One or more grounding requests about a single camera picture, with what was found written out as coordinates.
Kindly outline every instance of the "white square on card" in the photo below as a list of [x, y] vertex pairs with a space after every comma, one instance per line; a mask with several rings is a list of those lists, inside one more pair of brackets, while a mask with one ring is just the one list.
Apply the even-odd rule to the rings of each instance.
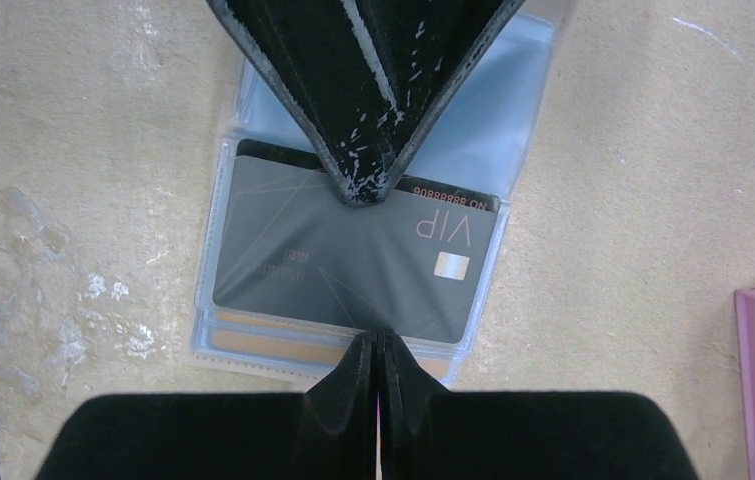
[[439, 258], [436, 259], [436, 268], [433, 270], [433, 275], [450, 278], [451, 280], [465, 280], [468, 261], [469, 258], [463, 255], [439, 252]]

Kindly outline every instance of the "table surface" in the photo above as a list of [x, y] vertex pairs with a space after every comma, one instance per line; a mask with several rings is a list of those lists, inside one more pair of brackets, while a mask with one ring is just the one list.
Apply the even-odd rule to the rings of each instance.
[[[94, 395], [287, 388], [184, 361], [234, 48], [204, 2], [0, 1], [4, 478]], [[640, 392], [746, 478], [755, 2], [579, 3], [512, 201], [456, 387]]]

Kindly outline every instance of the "card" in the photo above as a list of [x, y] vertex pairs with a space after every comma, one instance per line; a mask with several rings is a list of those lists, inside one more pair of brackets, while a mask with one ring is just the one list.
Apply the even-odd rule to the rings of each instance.
[[213, 302], [226, 312], [456, 344], [499, 209], [493, 195], [409, 176], [385, 202], [350, 208], [314, 154], [242, 140]]

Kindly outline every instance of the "beige surface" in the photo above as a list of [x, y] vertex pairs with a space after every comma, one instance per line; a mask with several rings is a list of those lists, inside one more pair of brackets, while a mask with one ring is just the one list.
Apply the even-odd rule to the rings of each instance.
[[[101, 392], [285, 388], [179, 354], [232, 48], [200, 0], [0, 1], [5, 478]], [[755, 2], [582, 2], [514, 201], [458, 386], [642, 392], [745, 478]]]

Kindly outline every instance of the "black strip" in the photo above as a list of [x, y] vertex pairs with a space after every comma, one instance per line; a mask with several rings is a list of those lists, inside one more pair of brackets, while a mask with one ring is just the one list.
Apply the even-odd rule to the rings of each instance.
[[[236, 147], [236, 156], [239, 157], [242, 155], [324, 172], [321, 161], [314, 153], [281, 147], [259, 140], [245, 139], [240, 141]], [[409, 175], [404, 175], [401, 178], [395, 190], [414, 193], [422, 197], [447, 203], [465, 205], [492, 213], [497, 213], [501, 208], [500, 199], [495, 195]]]

